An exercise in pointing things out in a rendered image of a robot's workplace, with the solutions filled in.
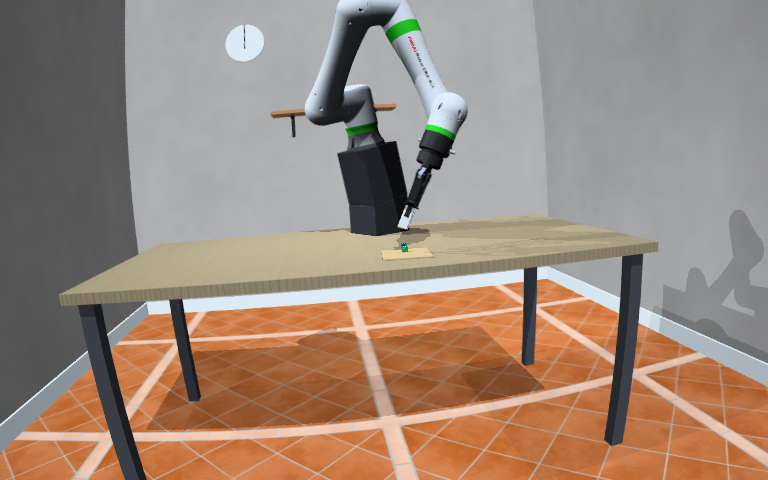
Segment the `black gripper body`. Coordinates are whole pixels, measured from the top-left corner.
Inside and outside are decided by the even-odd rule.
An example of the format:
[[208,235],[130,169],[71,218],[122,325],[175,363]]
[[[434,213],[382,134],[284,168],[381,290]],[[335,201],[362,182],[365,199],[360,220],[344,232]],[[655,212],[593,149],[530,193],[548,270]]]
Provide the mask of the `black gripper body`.
[[[439,155],[436,155],[436,154],[434,154],[432,152],[426,151],[426,150],[420,150],[416,160],[420,164],[422,164],[422,162],[423,162],[423,164],[420,167],[419,171],[421,171],[423,167],[426,168],[425,171],[424,171],[424,173],[426,175],[425,179],[427,177],[428,172],[431,173],[432,169],[439,170],[441,168],[442,163],[443,163],[443,158],[442,157],[440,157]],[[425,182],[425,179],[424,179],[424,182]]]

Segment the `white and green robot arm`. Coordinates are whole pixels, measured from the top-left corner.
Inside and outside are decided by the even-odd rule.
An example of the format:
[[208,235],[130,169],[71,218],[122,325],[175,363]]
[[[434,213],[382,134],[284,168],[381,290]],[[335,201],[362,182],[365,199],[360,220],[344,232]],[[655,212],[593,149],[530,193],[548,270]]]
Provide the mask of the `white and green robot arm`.
[[445,88],[407,0],[339,1],[325,59],[305,104],[307,118],[319,126],[344,121],[348,151],[385,143],[378,130],[370,87],[346,86],[367,30],[378,25],[403,62],[423,103],[428,124],[422,139],[418,139],[419,148],[443,158],[455,155],[452,145],[466,120],[467,104]]

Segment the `beige square mat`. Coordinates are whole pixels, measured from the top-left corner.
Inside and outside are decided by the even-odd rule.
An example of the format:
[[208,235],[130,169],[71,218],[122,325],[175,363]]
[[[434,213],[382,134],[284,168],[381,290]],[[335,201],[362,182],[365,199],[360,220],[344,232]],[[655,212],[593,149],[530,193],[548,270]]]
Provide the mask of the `beige square mat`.
[[431,252],[428,250],[428,248],[413,248],[413,249],[408,249],[408,252],[402,252],[402,249],[383,250],[381,251],[381,253],[382,253],[383,261],[434,257],[431,254]]

